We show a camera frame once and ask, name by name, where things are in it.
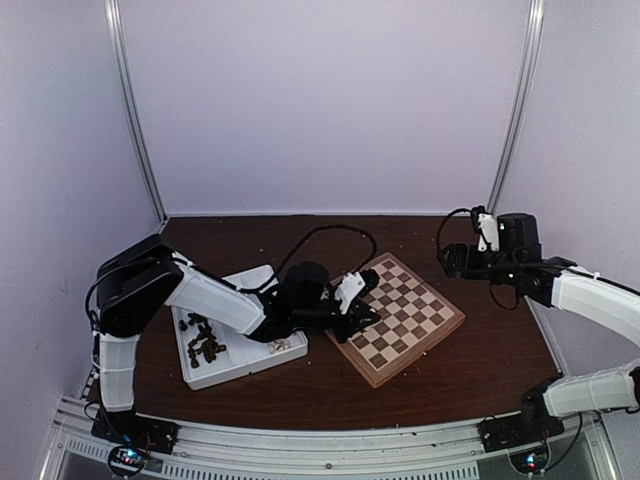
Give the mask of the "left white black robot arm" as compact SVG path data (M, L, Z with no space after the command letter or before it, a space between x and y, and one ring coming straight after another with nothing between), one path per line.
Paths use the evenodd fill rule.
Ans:
M337 283L321 264L305 261L273 270L256 286L216 275L152 234L105 261L85 299L96 336L100 414L123 444L137 442L144 424L134 395L138 343L167 308L217 321L252 342L271 343L298 332L329 330L341 343L380 319L364 297L380 276L360 265Z

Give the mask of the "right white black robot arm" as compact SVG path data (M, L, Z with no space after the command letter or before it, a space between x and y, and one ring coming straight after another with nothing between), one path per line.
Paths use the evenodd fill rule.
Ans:
M493 215L484 207L458 208L477 236L473 244L435 241L436 257L449 277L509 286L517 299L570 316L610 335L639 343L639 292L560 257L546 258L537 220L529 213ZM585 412L639 411L639 360L609 364L594 372L571 372L527 391L512 430L535 440L559 419Z

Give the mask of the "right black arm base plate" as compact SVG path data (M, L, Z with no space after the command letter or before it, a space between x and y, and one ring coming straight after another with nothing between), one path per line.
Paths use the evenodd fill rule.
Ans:
M478 424L478 431L484 450L489 453L542 442L562 434L565 428L557 418L546 419L541 424L529 424L521 414L513 414L484 419Z

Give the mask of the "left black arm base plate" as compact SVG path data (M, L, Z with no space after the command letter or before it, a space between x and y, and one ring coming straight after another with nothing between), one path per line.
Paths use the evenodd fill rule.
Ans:
M105 418L98 415L91 428L96 438L162 454L173 452L178 433L174 422L111 413Z

